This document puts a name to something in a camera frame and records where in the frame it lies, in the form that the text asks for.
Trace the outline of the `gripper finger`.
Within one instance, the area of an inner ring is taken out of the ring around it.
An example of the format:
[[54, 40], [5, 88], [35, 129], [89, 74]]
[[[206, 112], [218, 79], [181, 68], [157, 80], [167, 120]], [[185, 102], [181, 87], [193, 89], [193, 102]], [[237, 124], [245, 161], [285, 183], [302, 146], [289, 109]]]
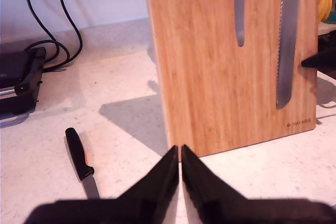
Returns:
[[182, 146], [182, 178], [203, 223], [252, 223], [248, 200], [216, 176], [187, 146]]
[[318, 71], [335, 77], [335, 47], [319, 52], [301, 62], [304, 68], [314, 68]]
[[176, 145], [136, 184], [119, 196], [121, 223], [162, 223], [179, 184]]

